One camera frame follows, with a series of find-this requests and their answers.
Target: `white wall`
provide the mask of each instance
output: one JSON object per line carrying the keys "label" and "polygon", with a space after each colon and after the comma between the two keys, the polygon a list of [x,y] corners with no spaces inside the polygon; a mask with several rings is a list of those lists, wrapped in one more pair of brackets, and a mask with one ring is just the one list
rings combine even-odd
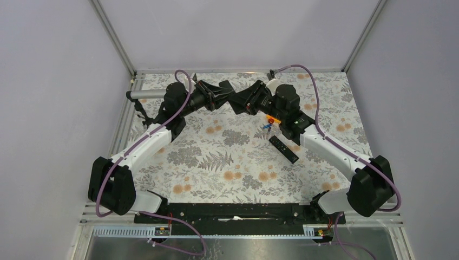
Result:
{"label": "white wall", "polygon": [[0,6],[0,258],[62,260],[129,76],[88,1]]}
{"label": "white wall", "polygon": [[341,68],[378,0],[101,0],[136,69]]}
{"label": "white wall", "polygon": [[389,1],[348,74],[416,259],[458,259],[459,2]]}

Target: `orange object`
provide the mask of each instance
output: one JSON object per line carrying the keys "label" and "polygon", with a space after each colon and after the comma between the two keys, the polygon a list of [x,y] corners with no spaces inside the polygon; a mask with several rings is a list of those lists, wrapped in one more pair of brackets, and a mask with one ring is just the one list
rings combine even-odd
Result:
{"label": "orange object", "polygon": [[270,116],[270,115],[266,115],[266,117],[268,118],[268,123],[272,124],[272,123],[270,122],[270,119],[273,119],[273,120],[274,120],[273,123],[278,123],[278,124],[280,124],[280,121],[277,120],[276,118],[274,118],[274,117],[272,117],[272,116]]}

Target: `floral tablecloth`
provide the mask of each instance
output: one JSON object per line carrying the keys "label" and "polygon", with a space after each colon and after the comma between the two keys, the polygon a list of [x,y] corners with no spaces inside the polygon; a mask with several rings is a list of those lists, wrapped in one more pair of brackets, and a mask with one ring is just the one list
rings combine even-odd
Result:
{"label": "floral tablecloth", "polygon": [[[350,147],[371,155],[345,73],[313,73],[319,88],[320,124]],[[282,83],[295,86],[301,108],[314,117],[317,103],[311,79],[304,73],[281,73]],[[236,92],[263,73],[204,73],[199,80],[217,85],[229,80]],[[142,89],[164,89],[173,74],[147,74]],[[155,117],[162,99],[141,100]],[[144,131],[137,116],[129,143]],[[309,202],[323,190],[349,186],[348,180],[324,159],[286,140],[274,124],[267,136],[266,115],[235,115],[228,103],[210,112],[205,108],[186,117],[186,127],[168,146],[152,156],[134,175],[137,189],[151,190],[182,203],[297,203]],[[277,135],[300,158],[291,164],[268,139]]]}

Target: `black remote control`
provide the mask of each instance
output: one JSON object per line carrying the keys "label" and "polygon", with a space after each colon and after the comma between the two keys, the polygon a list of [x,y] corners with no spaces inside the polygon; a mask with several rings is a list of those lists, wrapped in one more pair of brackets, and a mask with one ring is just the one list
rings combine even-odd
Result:
{"label": "black remote control", "polygon": [[298,161],[298,156],[290,150],[277,136],[273,136],[270,138],[270,143],[274,145],[277,150],[279,150],[285,158],[287,158],[291,163],[295,163]]}

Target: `robotic arm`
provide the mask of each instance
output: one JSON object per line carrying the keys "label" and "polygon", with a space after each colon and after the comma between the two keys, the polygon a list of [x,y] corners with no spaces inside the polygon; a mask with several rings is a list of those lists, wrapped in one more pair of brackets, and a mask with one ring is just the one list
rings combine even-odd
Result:
{"label": "robotic arm", "polygon": [[[300,98],[293,85],[279,84],[273,75],[271,78],[268,84],[258,80],[238,93],[234,92],[228,81],[220,82],[218,86],[198,81],[195,84],[196,89],[180,115],[153,135],[150,132],[166,122],[185,101],[187,96],[185,86],[176,82],[167,87],[164,102],[161,104],[158,116],[154,119],[147,116],[138,100],[132,99],[128,92],[127,97],[135,103],[135,109],[143,115],[145,119],[143,123],[148,129],[134,142],[135,144],[143,140],[135,149],[131,146],[109,159],[99,157],[94,162],[88,198],[96,201],[102,180],[113,166],[113,161],[122,158],[113,170],[113,177],[107,182],[101,205],[118,215],[123,215],[129,210],[156,212],[163,198],[155,193],[135,191],[132,173],[136,173],[148,158],[181,133],[186,125],[184,118],[186,115],[202,107],[213,111],[228,101],[236,114],[255,115],[261,111],[280,120],[280,129],[287,139],[319,154],[351,182],[349,189],[325,191],[316,195],[311,206],[316,207],[318,214],[330,215],[335,212],[355,210],[362,216],[372,215],[394,195],[392,188],[369,166],[338,149],[318,133],[314,119],[300,110]],[[327,138],[354,151],[331,136]],[[378,156],[373,159],[365,154],[357,156],[370,161],[372,166],[392,180],[389,162],[385,158]]]}

